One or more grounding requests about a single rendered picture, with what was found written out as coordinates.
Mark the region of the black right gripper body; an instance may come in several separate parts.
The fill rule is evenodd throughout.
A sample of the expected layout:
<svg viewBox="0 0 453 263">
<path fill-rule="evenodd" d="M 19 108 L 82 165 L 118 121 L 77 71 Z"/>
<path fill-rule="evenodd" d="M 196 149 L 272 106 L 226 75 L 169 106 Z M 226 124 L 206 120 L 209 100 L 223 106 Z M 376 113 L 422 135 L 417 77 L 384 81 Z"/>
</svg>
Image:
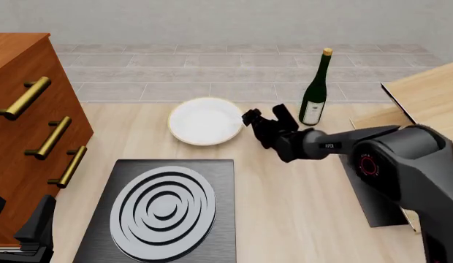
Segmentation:
<svg viewBox="0 0 453 263">
<path fill-rule="evenodd" d="M 260 141 L 263 148 L 271 148 L 279 134 L 284 130 L 279 120 L 268 120 L 259 116 L 251 123 L 255 138 Z"/>
</svg>

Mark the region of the pale wooden box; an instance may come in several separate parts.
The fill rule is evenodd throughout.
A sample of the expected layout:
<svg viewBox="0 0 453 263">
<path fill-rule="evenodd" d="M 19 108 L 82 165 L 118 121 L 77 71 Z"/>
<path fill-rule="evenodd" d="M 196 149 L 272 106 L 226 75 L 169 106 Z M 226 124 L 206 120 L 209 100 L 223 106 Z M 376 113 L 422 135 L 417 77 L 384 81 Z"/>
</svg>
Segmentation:
<svg viewBox="0 0 453 263">
<path fill-rule="evenodd" d="M 453 63 L 382 85 L 381 88 L 394 105 L 351 119 L 355 129 L 390 124 L 424 124 L 453 142 Z"/>
</svg>

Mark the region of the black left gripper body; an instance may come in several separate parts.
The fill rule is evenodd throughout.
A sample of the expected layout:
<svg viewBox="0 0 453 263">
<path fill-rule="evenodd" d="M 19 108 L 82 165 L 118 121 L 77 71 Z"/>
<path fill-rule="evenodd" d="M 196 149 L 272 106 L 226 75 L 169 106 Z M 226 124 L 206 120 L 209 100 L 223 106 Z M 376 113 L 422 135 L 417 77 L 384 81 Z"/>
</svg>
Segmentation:
<svg viewBox="0 0 453 263">
<path fill-rule="evenodd" d="M 0 247 L 0 263 L 50 263 L 53 241 L 24 243 L 21 247 Z"/>
</svg>

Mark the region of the brown wooden cabinet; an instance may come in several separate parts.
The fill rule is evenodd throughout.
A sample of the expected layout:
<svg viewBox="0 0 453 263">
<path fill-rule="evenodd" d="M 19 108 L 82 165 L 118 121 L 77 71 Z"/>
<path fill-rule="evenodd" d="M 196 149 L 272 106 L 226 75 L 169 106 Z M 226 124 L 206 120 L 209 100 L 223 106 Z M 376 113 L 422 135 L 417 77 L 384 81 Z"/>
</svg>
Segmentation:
<svg viewBox="0 0 453 263">
<path fill-rule="evenodd" d="M 0 115 L 0 247 L 15 247 L 14 234 L 26 223 L 45 195 L 62 188 L 48 185 L 59 179 L 72 156 L 68 150 L 86 146 L 93 130 L 46 33 L 0 33 L 0 109 L 22 96 L 24 83 L 48 77 L 51 85 L 15 121 Z M 69 116 L 72 123 L 50 155 L 40 161 L 25 156 L 54 130 L 50 121 Z"/>
</svg>

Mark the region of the white plate with gold rim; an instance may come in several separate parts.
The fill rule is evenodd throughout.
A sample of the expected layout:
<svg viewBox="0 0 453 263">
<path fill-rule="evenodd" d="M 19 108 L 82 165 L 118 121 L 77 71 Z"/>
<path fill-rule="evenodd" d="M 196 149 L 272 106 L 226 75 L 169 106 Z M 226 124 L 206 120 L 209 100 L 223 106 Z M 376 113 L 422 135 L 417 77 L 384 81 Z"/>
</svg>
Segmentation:
<svg viewBox="0 0 453 263">
<path fill-rule="evenodd" d="M 238 135 L 243 127 L 243 111 L 220 98 L 196 98 L 179 104 L 167 125 L 177 140 L 195 146 L 218 145 Z"/>
</svg>

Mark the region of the black stove plate with rings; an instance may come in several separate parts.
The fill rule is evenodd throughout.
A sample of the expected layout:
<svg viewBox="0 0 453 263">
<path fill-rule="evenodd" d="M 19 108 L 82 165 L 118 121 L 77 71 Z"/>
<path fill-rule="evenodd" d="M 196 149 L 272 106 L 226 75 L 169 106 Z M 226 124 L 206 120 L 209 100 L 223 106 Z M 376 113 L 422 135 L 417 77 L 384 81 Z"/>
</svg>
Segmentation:
<svg viewBox="0 0 453 263">
<path fill-rule="evenodd" d="M 118 160 L 73 263 L 237 263 L 233 160 Z"/>
</svg>

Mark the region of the green wine bottle with cork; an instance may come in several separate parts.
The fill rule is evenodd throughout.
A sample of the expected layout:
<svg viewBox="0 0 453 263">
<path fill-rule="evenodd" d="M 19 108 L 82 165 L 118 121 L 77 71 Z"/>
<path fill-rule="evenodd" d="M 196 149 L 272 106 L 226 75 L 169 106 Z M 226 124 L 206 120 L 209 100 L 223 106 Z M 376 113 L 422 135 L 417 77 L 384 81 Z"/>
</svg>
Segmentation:
<svg viewBox="0 0 453 263">
<path fill-rule="evenodd" d="M 323 49 L 316 76 L 303 95 L 298 120 L 306 126 L 315 126 L 321 119 L 327 100 L 326 76 L 332 52 L 329 47 Z"/>
</svg>

